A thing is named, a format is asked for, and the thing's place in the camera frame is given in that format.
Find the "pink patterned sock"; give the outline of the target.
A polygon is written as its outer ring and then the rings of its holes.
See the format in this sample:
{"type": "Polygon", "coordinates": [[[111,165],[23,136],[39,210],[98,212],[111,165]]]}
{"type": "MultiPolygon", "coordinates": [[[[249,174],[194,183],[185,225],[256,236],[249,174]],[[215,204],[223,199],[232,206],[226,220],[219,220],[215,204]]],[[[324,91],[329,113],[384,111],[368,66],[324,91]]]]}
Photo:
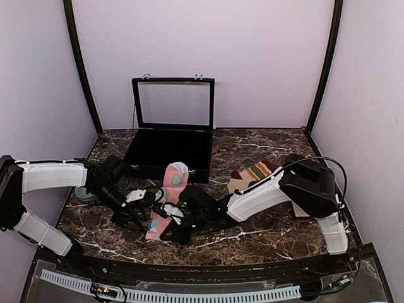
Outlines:
{"type": "MultiPolygon", "coordinates": [[[[167,166],[163,178],[162,191],[157,193],[155,201],[161,198],[159,203],[173,203],[175,205],[179,202],[179,195],[185,189],[189,177],[189,170],[186,164],[182,162],[174,162],[167,166]]],[[[173,218],[159,215],[155,211],[151,211],[150,219],[148,221],[148,230],[145,239],[151,241],[159,241],[160,236],[169,223],[174,221],[173,218]]]]}

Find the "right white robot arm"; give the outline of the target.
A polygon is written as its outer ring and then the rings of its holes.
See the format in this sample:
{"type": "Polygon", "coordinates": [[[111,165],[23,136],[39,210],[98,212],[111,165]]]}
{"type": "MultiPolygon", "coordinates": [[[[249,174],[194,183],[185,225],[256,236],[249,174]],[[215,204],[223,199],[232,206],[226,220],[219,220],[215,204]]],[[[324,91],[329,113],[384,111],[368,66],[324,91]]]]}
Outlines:
{"type": "Polygon", "coordinates": [[[347,262],[348,237],[340,215],[343,203],[337,193],[335,173],[321,160],[322,157],[291,154],[269,176],[218,201],[199,186],[186,186],[179,195],[185,210],[169,202],[156,202],[153,206],[156,214],[171,218],[160,239],[184,245],[199,230],[230,229],[262,211],[291,201],[316,219],[328,252],[322,268],[335,274],[347,262]]]}

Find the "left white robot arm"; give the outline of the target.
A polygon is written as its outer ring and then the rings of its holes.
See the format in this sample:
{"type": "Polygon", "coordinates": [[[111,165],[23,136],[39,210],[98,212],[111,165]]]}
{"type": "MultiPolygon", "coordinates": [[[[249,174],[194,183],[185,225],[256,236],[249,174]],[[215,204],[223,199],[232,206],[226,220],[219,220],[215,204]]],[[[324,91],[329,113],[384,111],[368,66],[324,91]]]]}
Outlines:
{"type": "Polygon", "coordinates": [[[15,231],[64,258],[75,275],[84,275],[89,262],[72,237],[34,215],[23,205],[26,193],[57,188],[84,188],[113,211],[112,222],[122,228],[144,231],[144,210],[126,198],[116,184],[129,174],[128,166],[111,155],[103,162],[73,160],[22,161],[1,157],[1,231],[15,231]]]}

